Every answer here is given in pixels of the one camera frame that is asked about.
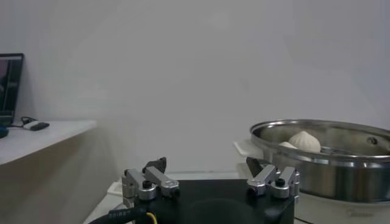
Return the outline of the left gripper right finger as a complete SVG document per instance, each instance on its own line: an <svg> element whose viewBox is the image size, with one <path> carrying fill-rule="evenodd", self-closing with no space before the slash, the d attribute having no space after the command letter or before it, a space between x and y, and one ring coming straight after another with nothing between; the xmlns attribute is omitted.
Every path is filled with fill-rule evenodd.
<svg viewBox="0 0 390 224"><path fill-rule="evenodd" d="M266 160L252 157L246 158L246 164L252 174L247 185L254 196L264 195L266 191L278 199L299 196L300 173L296 168L285 167L280 170Z"/></svg>

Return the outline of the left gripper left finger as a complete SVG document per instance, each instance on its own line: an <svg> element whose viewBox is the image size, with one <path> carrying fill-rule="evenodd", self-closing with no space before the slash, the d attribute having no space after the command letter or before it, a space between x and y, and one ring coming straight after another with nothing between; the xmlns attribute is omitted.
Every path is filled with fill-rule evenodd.
<svg viewBox="0 0 390 224"><path fill-rule="evenodd" d="M158 192L166 198L180 196L180 185L165 175L166 157L149 161L142 169L126 169L122 175L122 198L128 208L134 207L135 201L152 201Z"/></svg>

